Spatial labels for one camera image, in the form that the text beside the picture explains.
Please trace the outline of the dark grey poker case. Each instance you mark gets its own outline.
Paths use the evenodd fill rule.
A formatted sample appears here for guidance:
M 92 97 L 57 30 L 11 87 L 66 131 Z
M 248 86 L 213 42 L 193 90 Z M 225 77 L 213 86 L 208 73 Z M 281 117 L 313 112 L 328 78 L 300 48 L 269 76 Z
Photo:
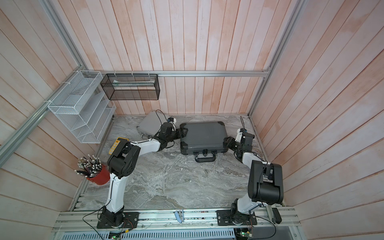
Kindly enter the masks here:
M 180 139 L 183 155 L 195 156 L 198 163 L 213 162 L 218 153 L 228 151 L 224 139 L 228 137 L 224 122 L 189 122 L 180 124 L 188 133 Z

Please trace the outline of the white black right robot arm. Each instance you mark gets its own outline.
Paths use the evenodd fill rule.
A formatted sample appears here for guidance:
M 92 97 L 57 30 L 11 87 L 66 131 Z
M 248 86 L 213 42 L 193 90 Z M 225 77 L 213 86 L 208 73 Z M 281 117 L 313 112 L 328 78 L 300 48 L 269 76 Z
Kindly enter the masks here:
M 283 168 L 263 160 L 253 152 L 254 138 L 244 128 L 238 129 L 235 138 L 225 138 L 225 146 L 234 152 L 239 162 L 250 169 L 248 192 L 231 206 L 230 218 L 235 225 L 249 221 L 257 208 L 281 204 L 284 199 Z

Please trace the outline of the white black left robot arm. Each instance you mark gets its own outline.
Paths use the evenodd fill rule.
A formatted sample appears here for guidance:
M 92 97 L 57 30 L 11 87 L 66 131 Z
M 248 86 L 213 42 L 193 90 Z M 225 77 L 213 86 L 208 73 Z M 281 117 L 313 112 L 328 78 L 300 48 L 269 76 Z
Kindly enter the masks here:
M 174 129 L 170 122 L 163 123 L 158 132 L 150 139 L 131 142 L 122 140 L 108 159 L 110 188 L 105 206 L 102 208 L 100 221 L 113 228 L 124 223 L 124 189 L 128 176 L 134 171 L 141 155 L 165 149 L 168 143 L 185 137 L 187 130 Z

